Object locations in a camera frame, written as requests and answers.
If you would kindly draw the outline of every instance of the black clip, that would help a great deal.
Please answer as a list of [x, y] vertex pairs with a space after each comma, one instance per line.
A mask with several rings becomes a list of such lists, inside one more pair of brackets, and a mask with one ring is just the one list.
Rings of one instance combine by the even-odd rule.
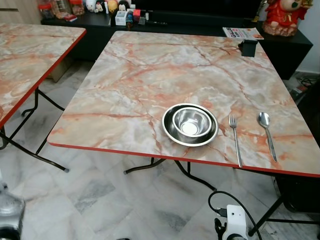
[[255, 57], [257, 40], [243, 40], [239, 45], [239, 49], [244, 57]]

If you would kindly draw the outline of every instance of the fork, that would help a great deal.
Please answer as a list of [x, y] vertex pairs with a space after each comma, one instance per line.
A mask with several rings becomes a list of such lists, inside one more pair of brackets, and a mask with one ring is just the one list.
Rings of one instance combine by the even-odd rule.
[[229, 115], [229, 125], [233, 129], [233, 132], [234, 132], [236, 157], [238, 158], [239, 168], [242, 168], [242, 161], [241, 161], [241, 155], [240, 155], [239, 144], [238, 144], [238, 137], [237, 137], [237, 132], [236, 132], [237, 120], [235, 118], [235, 115], [231, 114], [231, 113]]

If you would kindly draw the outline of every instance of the red table edge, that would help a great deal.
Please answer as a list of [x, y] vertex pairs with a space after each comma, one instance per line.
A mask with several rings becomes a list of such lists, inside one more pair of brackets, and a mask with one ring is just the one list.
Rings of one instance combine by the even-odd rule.
[[87, 30], [84, 29], [83, 33], [71, 44], [71, 46], [58, 58], [58, 60], [43, 74], [43, 76], [26, 92], [26, 94], [13, 106], [13, 108], [0, 120], [0, 128], [12, 117], [12, 115], [21, 107], [25, 100], [36, 90], [36, 88], [47, 78], [52, 70], [65, 58], [65, 56], [77, 45], [77, 43], [84, 37]]
[[268, 173], [276, 173], [276, 174], [286, 174], [286, 175], [295, 175], [295, 176], [302, 176], [302, 177], [311, 177], [311, 178], [320, 178], [320, 174], [315, 173], [305, 173], [305, 172], [296, 172], [296, 171], [284, 171], [278, 169], [270, 169], [270, 168], [263, 168], [263, 167], [255, 167], [255, 166], [243, 166], [239, 168], [237, 164], [234, 163], [223, 163], [223, 162], [213, 162], [213, 161], [204, 161], [204, 160], [197, 160], [197, 159], [189, 159], [189, 158], [182, 158], [178, 156], [164, 156], [164, 155], [156, 155], [156, 154], [149, 154], [149, 153], [139, 153], [133, 151], [121, 151], [121, 150], [112, 150], [112, 149], [101, 149], [95, 147], [87, 147], [87, 146], [74, 146], [74, 145], [66, 145], [66, 144], [59, 144], [47, 142], [55, 147], [62, 147], [62, 148], [69, 148], [69, 149], [81, 149], [81, 150], [91, 150], [91, 151], [98, 151], [98, 152], [107, 152], [107, 153], [116, 153], [116, 154], [125, 154], [125, 155], [135, 155], [135, 156], [142, 156], [142, 157], [153, 157], [158, 159], [168, 159], [168, 160], [177, 160], [177, 161], [184, 161], [184, 162], [191, 162], [191, 163], [200, 163], [200, 164], [210, 164], [210, 165], [217, 165], [223, 167], [231, 167], [236, 169], [245, 169], [245, 170], [253, 170], [258, 172], [268, 172]]

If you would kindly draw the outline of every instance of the stainless steel bowl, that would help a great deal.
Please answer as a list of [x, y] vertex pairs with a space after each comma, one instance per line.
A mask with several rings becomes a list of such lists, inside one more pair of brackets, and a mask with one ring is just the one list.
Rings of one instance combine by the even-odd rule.
[[190, 138], [199, 138], [209, 133], [212, 121], [208, 114], [196, 107], [184, 107], [177, 110], [172, 117], [177, 131]]
[[[173, 116], [175, 112], [183, 108], [197, 108], [204, 111], [211, 121], [211, 128], [209, 132], [205, 135], [199, 137], [189, 137], [181, 134], [173, 124]], [[178, 144], [188, 146], [188, 147], [198, 147], [210, 143], [218, 134], [219, 124], [216, 117], [203, 106], [193, 104], [193, 103], [180, 103], [170, 107], [162, 117], [162, 127], [165, 134], [173, 141]]]

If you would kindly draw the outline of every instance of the jar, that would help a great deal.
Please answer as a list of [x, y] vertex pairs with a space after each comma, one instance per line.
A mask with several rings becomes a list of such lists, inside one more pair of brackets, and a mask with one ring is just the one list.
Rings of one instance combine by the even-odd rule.
[[43, 19], [54, 19], [55, 15], [52, 11], [51, 4], [41, 4], [38, 5], [38, 9], [40, 10], [41, 16]]
[[63, 19], [71, 13], [69, 3], [66, 0], [52, 0], [51, 5], [53, 13], [58, 19]]
[[51, 0], [37, 0], [38, 5], [46, 5], [46, 4], [50, 4]]
[[79, 16], [85, 14], [85, 7], [82, 0], [70, 0], [70, 4], [74, 15]]

